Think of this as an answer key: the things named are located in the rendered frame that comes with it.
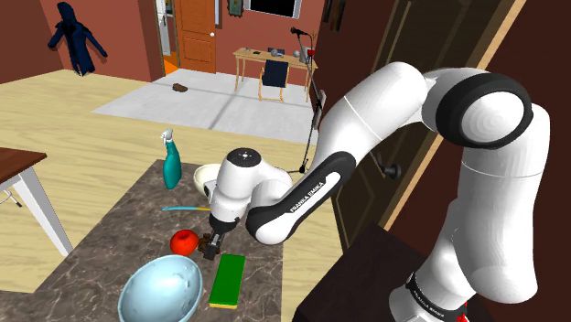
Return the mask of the red tomato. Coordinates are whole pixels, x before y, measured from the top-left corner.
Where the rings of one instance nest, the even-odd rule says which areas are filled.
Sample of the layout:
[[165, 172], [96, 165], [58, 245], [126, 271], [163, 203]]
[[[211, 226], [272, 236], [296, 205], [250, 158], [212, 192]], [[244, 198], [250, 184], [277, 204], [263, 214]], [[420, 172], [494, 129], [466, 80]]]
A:
[[189, 256], [199, 244], [199, 236], [191, 230], [177, 231], [170, 239], [170, 250], [174, 254]]

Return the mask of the light blue bowl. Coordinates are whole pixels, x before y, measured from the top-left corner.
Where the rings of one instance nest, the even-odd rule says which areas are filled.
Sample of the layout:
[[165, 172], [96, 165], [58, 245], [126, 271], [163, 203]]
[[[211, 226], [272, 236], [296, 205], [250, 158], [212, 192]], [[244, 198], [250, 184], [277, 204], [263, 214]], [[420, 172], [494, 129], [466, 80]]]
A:
[[188, 322], [203, 290], [200, 268], [188, 257], [166, 255], [140, 267], [126, 282], [120, 322]]

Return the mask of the teal spray bottle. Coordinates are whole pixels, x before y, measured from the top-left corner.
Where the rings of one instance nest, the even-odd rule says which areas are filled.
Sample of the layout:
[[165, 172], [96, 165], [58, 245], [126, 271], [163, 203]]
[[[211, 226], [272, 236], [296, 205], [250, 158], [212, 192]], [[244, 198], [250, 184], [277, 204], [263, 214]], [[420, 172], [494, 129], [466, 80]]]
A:
[[173, 189], [182, 177], [181, 160], [176, 144], [173, 140], [173, 130], [167, 128], [161, 134], [167, 156], [163, 165], [163, 178], [167, 189]]

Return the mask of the orange wooden door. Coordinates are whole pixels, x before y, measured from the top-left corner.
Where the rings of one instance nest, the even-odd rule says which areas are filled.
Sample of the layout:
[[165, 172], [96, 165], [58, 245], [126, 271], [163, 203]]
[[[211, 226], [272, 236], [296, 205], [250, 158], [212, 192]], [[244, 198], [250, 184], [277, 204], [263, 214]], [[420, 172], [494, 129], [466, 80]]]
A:
[[216, 72], [216, 0], [173, 0], [178, 63], [186, 70]]

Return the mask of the dark window with white frame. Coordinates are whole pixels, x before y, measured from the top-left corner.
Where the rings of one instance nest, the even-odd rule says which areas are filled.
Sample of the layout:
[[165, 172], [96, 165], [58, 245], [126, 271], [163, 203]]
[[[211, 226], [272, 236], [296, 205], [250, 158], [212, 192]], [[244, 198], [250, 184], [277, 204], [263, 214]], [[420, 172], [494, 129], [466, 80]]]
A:
[[247, 10], [274, 16], [299, 18], [302, 0], [244, 0]]

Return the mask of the white table with brown top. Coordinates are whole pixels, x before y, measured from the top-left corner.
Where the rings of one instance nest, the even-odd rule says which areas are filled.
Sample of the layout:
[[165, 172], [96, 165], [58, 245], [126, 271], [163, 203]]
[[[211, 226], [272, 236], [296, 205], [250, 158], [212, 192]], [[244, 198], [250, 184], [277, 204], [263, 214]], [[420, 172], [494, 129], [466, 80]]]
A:
[[33, 168], [46, 153], [0, 147], [0, 191], [13, 187], [63, 256], [73, 247]]

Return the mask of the cream bowl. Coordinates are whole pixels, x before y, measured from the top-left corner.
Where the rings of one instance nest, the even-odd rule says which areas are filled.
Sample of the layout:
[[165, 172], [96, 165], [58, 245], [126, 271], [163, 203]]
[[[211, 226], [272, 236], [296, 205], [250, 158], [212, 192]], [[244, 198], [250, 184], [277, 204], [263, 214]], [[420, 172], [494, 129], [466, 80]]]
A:
[[207, 164], [199, 166], [195, 170], [193, 174], [193, 182], [198, 192], [206, 196], [204, 184], [206, 182], [215, 180], [217, 178], [217, 175], [220, 171], [220, 167], [221, 167], [220, 164]]

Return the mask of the dark blue hanging coat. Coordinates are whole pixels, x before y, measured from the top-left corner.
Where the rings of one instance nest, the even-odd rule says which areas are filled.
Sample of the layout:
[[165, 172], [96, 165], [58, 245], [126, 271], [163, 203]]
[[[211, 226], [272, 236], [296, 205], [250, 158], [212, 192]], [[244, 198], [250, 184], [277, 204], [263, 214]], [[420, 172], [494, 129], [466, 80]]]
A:
[[65, 37], [73, 70], [82, 77], [88, 73], [95, 72], [86, 41], [89, 40], [104, 58], [107, 58], [108, 54], [95, 39], [93, 33], [77, 20], [70, 4], [58, 2], [57, 9], [59, 10], [61, 20], [55, 26], [56, 32], [48, 42], [48, 48], [54, 49], [61, 38]]

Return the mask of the dark brown door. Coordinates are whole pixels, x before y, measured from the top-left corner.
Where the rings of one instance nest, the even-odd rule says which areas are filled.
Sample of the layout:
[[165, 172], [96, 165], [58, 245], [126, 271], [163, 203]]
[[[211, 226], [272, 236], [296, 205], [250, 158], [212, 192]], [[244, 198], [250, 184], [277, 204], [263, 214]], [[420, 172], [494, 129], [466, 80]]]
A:
[[396, 62], [421, 72], [447, 67], [485, 68], [501, 42], [507, 18], [526, 0], [335, 0], [324, 16], [318, 48], [348, 48], [339, 59], [325, 59], [320, 76], [357, 124], [380, 131], [351, 177], [331, 197], [340, 244], [348, 249], [370, 224], [389, 228], [396, 220], [441, 140], [421, 122], [415, 84], [382, 96], [365, 112], [344, 94], [383, 66]]

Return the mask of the wooden desk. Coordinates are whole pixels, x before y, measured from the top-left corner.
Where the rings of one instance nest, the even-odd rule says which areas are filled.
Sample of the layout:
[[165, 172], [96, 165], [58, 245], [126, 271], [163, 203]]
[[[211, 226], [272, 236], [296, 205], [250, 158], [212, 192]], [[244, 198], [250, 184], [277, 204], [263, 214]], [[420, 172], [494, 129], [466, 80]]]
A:
[[232, 53], [236, 60], [236, 73], [235, 73], [235, 84], [234, 90], [237, 91], [239, 81], [243, 81], [245, 74], [245, 62], [254, 61], [265, 63], [267, 60], [283, 60], [289, 64], [291, 68], [305, 70], [306, 78], [304, 84], [304, 90], [306, 91], [306, 101], [309, 100], [310, 86], [313, 83], [312, 77], [315, 70], [318, 68], [317, 63], [312, 60], [308, 64], [301, 62], [299, 58], [291, 55], [282, 55], [281, 57], [273, 56], [268, 51], [260, 51], [256, 49], [247, 50], [246, 48], [239, 48]]

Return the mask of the green and yellow sponge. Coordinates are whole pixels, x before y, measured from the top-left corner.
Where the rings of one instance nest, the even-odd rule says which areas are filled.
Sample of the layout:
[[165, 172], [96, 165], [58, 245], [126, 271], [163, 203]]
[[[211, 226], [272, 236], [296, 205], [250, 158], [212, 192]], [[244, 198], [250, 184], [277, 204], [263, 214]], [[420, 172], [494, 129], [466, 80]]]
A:
[[245, 257], [223, 254], [210, 292], [209, 307], [236, 309], [241, 292]]

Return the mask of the dark robot stand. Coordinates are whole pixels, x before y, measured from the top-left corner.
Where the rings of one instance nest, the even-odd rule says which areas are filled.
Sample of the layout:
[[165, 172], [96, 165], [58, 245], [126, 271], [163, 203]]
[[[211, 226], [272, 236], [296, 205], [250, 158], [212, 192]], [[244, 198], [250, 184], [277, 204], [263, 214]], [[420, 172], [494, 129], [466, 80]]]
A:
[[423, 263], [437, 235], [398, 237], [370, 225], [299, 304], [292, 322], [394, 322], [389, 294]]

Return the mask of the dark blue chair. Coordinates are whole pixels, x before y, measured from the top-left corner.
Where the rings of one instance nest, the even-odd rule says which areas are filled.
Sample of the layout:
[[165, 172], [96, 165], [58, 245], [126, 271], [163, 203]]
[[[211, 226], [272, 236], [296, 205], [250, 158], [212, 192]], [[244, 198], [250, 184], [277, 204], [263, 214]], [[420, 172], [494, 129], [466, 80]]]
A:
[[[286, 61], [278, 61], [268, 59], [264, 66], [261, 68], [259, 75], [259, 85], [258, 85], [258, 98], [260, 101], [273, 101], [273, 102], [283, 102], [283, 89], [287, 85], [289, 75], [289, 63]], [[279, 98], [265, 98], [262, 96], [262, 87], [276, 87], [279, 89]]]

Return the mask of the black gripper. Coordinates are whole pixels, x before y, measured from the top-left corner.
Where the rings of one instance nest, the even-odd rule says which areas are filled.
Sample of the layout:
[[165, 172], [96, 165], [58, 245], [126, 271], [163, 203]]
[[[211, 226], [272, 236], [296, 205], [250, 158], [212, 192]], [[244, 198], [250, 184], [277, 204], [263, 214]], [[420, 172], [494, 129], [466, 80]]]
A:
[[213, 261], [215, 256], [220, 253], [221, 240], [225, 233], [232, 231], [239, 223], [240, 218], [236, 217], [231, 222], [226, 222], [216, 219], [210, 215], [210, 226], [212, 233], [205, 233], [203, 235], [203, 253], [204, 258]]

